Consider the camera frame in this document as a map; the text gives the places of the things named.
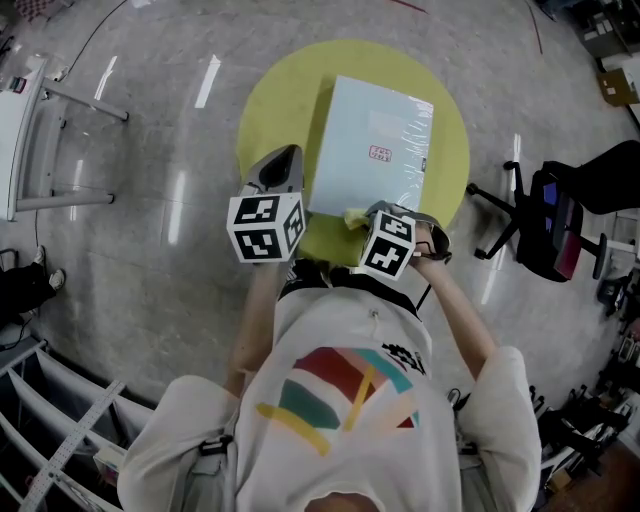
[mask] black office chair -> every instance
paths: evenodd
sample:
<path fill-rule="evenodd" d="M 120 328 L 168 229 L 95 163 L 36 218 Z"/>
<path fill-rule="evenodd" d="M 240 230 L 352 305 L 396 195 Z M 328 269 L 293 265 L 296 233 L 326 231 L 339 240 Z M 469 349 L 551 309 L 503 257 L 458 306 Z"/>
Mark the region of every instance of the black office chair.
<path fill-rule="evenodd" d="M 571 279 L 580 250 L 596 257 L 593 278 L 599 279 L 605 262 L 607 237 L 595 244 L 580 236 L 584 206 L 602 215 L 640 207 L 640 142 L 626 141 L 580 167 L 545 162 L 533 175 L 530 195 L 524 194 L 520 164 L 506 162 L 504 169 L 515 171 L 515 207 L 481 190 L 475 183 L 467 193 L 490 201 L 511 217 L 494 246 L 475 256 L 491 259 L 520 231 L 516 260 L 541 277 L 556 282 Z"/>

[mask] gray floor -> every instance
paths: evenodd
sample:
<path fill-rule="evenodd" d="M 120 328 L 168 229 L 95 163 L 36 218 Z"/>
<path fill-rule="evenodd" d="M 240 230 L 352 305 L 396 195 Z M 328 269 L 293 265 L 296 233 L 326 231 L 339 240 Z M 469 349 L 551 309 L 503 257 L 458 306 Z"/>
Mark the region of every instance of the gray floor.
<path fill-rule="evenodd" d="M 60 188 L 106 188 L 111 206 L 39 213 L 40 243 L 68 283 L 46 303 L 38 332 L 69 358 L 157 399 L 174 377 L 221 381 L 247 285 L 224 228 L 238 189 L 235 139 L 252 87 L 278 59 L 305 45 L 363 38 L 405 51 L 446 85 L 464 118 L 471 178 L 498 191 L 514 132 L 527 178 L 545 159 L 580 164 L 636 138 L 624 109 L 608 106 L 594 64 L 566 23 L 534 7 L 540 54 L 525 0 L 131 0 L 98 30 L 66 83 L 93 95 L 113 56 L 103 100 L 131 112 L 126 125 L 70 106 L 56 163 Z M 46 26 L 20 30 L 3 70 L 34 53 L 69 65 L 119 2 L 76 0 Z M 222 66 L 206 108 L 194 109 L 215 54 Z M 179 197 L 177 177 L 185 176 Z M 519 347 L 531 383 L 558 403 L 590 382 L 614 343 L 595 302 L 593 260 L 554 284 L 519 267 L 512 253 L 480 262 L 473 248 L 491 210 L 465 199 L 450 226 L 450 268 L 502 344 Z M 169 236 L 171 222 L 177 237 Z M 0 225 L 2 246 L 34 253 L 34 214 Z M 434 338 L 443 388 L 470 378 L 433 296 L 422 316 Z"/>

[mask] white t-shirt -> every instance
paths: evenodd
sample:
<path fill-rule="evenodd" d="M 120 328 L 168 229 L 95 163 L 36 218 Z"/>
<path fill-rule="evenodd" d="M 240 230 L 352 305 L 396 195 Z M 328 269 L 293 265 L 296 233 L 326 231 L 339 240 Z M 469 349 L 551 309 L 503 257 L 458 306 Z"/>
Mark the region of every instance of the white t-shirt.
<path fill-rule="evenodd" d="M 380 511 L 462 510 L 454 416 L 430 384 L 431 340 L 417 318 L 360 290 L 299 290 L 278 303 L 274 339 L 240 403 L 238 512 L 302 511 L 332 492 L 365 495 Z M 199 413 L 207 424 L 194 424 L 189 407 L 234 403 L 203 400 L 203 382 L 193 383 L 199 403 L 184 381 L 180 392 L 170 387 L 170 401 L 182 402 L 172 430 L 163 397 L 129 450 L 119 482 L 125 510 L 169 510 L 185 448 L 228 421 L 228 412 L 209 412 Z M 540 441 L 516 349 L 487 361 L 459 423 L 478 446 L 496 508 L 530 510 Z"/>

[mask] sleeve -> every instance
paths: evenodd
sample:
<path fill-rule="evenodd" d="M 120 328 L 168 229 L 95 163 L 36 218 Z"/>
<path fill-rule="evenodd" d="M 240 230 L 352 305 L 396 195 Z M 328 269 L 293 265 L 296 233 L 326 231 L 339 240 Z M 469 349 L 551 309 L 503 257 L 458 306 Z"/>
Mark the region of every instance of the sleeve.
<path fill-rule="evenodd" d="M 236 397 L 209 380 L 195 376 L 174 380 L 125 457 L 118 477 L 123 509 L 170 510 L 186 477 L 185 454 L 217 435 L 238 405 Z"/>
<path fill-rule="evenodd" d="M 498 510 L 531 510 L 542 448 L 519 350 L 501 347 L 489 357 L 458 422 L 478 447 Z"/>

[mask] green round table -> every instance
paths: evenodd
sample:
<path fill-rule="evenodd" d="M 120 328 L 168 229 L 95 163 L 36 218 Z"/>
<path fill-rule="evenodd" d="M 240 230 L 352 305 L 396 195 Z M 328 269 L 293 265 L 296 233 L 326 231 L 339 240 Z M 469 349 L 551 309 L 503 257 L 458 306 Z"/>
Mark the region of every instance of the green round table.
<path fill-rule="evenodd" d="M 337 75 L 344 75 L 428 101 L 433 126 L 420 211 L 446 227 L 469 178 L 467 132 L 453 98 L 419 62 L 387 46 L 361 40 L 318 43 L 277 62 L 251 92 L 238 130 L 236 155 L 243 179 L 252 165 L 279 147 L 304 151 L 308 201 Z M 313 214 L 299 246 L 301 255 L 357 266 L 365 231 L 344 219 Z"/>

